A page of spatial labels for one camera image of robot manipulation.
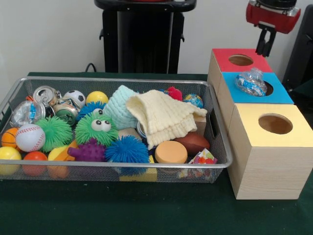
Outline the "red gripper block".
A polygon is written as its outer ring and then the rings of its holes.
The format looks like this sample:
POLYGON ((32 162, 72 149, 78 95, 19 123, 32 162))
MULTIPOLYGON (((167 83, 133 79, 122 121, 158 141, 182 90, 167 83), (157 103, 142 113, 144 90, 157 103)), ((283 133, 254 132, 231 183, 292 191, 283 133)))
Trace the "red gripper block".
POLYGON ((276 31, 290 33, 298 22, 301 9, 296 7, 295 0, 250 0, 246 8, 246 21, 255 25, 265 25, 275 30, 270 33, 266 42, 267 28, 263 28, 257 44, 257 54, 269 57, 276 31))

